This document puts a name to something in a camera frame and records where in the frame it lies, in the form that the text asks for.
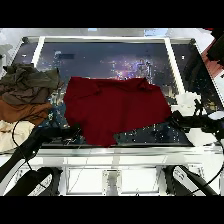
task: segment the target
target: dark red garment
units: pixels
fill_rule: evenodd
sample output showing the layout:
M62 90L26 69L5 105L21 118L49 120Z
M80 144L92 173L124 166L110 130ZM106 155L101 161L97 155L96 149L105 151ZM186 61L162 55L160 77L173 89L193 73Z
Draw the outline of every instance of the dark red garment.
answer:
M80 124L88 144L108 147L115 133L164 122L171 115L160 88L144 78L72 77L64 97L65 118Z

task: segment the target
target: white cloth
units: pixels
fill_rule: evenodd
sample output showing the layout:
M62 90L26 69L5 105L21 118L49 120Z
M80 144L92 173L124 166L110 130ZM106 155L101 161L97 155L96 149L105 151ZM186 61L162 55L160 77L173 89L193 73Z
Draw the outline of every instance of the white cloth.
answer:
M0 152L5 152L16 148L17 146L12 140L12 131L17 122L7 123L0 121ZM14 139L18 145L21 145L30 135L34 128L34 124L29 121L20 121L14 131Z
M186 92L184 94L176 95L177 105L172 105L171 111L174 112L179 110L181 115L184 117L193 116L196 108L194 101L195 99L197 99L199 103L201 102L201 96L196 93ZM191 128L189 133L185 134L194 146L203 146L217 141L213 134L205 133L201 130L201 128Z

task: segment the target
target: red cloth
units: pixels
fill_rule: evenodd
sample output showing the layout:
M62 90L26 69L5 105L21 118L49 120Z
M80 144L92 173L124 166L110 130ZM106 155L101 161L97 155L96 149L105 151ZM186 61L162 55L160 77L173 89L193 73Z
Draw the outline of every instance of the red cloth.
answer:
M108 147L115 133L164 122L171 115L160 88L144 78L72 77L64 97L65 118L80 124L88 144Z

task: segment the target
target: pile of clothes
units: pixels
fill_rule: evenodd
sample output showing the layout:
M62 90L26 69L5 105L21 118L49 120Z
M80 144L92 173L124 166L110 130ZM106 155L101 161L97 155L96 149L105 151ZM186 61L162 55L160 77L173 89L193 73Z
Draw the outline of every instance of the pile of clothes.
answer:
M58 69L40 72L33 64L13 64L3 67L7 72L0 80L0 152L16 147L25 141L32 129L48 116L52 105L47 102L54 90L63 85Z

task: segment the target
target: metal bracket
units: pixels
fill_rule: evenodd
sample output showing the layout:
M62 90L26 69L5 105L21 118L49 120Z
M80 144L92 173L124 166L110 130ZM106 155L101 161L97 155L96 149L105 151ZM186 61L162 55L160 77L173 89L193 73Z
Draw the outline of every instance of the metal bracket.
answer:
M104 170L102 177L102 192L105 196L121 195L121 171L120 170Z

